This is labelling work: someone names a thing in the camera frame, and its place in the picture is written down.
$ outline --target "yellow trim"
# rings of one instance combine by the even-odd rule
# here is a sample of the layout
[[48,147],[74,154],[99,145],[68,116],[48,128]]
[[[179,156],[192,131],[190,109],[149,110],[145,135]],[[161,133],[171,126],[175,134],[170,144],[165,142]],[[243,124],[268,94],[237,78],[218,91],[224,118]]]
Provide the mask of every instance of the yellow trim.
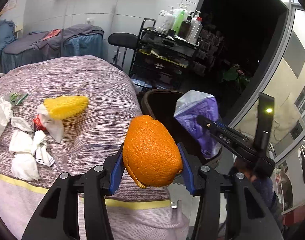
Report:
[[13,178],[10,178],[10,177],[2,175],[2,174],[0,174],[0,180],[5,181],[5,182],[15,185],[15,186],[24,187],[35,193],[46,194],[48,191],[47,188],[32,186],[25,181],[13,179]]
[[[20,187],[26,188],[35,193],[46,194],[48,191],[47,188],[32,186],[25,181],[13,179],[13,178],[10,178],[10,177],[2,175],[2,174],[0,174],[0,180],[5,181],[5,182],[15,185],[15,186],[20,186]],[[120,201],[120,200],[109,199],[109,198],[105,199],[105,204],[107,207],[123,207],[123,208],[132,209],[132,210],[163,208],[163,207],[171,206],[170,200],[158,200],[158,201],[148,201],[148,202],[126,202],[126,201]]]

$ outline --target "silver screw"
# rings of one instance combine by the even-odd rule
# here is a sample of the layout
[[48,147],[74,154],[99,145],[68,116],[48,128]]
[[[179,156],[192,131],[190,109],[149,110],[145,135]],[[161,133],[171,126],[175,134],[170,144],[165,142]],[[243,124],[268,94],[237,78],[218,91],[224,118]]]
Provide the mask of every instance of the silver screw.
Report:
[[204,171],[204,172],[208,172],[208,171],[210,171],[210,168],[209,168],[209,166],[207,166],[207,165],[203,165],[203,166],[201,166],[201,168],[200,168],[202,171]]
[[244,178],[245,178],[244,174],[241,173],[241,172],[238,172],[238,173],[236,174],[236,176],[237,176],[238,179],[244,179]]
[[61,175],[60,175],[60,178],[61,179],[66,179],[68,177],[68,173],[67,172],[63,172]]
[[101,165],[97,165],[97,166],[94,168],[94,170],[97,171],[97,172],[102,171],[103,169],[104,169],[104,167],[101,166]]

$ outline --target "striped blanket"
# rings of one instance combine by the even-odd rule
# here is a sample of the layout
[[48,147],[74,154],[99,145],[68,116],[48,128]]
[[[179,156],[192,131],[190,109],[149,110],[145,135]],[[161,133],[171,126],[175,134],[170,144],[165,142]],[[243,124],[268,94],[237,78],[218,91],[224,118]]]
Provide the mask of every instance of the striped blanket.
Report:
[[[56,162],[51,167],[37,164],[39,181],[27,183],[11,174],[14,157],[9,143],[15,128],[8,124],[0,138],[0,217],[21,239],[35,208],[59,174],[85,173],[116,154],[131,119],[141,111],[129,77],[94,56],[56,58],[11,70],[0,78],[0,97],[12,91],[29,94],[13,108],[14,116],[29,122],[45,98],[83,95],[90,100],[81,114],[63,120],[61,143],[48,135],[47,149]],[[126,170],[119,190],[106,199],[106,205],[116,240],[186,238],[188,219],[180,204],[171,208],[167,188],[140,189]],[[80,236],[86,239],[82,198],[78,209]]]

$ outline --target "trash can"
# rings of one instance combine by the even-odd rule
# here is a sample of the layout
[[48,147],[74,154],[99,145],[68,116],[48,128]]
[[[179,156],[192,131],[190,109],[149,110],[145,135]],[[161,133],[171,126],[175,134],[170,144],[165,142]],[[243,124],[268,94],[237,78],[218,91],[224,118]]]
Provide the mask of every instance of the trash can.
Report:
[[221,158],[221,150],[216,156],[206,160],[202,155],[199,143],[174,118],[177,100],[182,95],[183,93],[177,90],[149,90],[141,100],[143,114],[150,115],[153,119],[161,122],[167,128],[174,141],[176,143],[182,142],[187,153],[197,156],[201,164],[207,164],[215,168]]

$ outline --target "chair backrest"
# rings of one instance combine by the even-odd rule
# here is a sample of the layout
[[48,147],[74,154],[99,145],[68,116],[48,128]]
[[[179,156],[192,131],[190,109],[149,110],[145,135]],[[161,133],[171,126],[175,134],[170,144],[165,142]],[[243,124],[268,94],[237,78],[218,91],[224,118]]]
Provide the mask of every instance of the chair backrest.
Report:
[[137,36],[131,33],[112,33],[108,37],[108,43],[117,47],[136,49]]

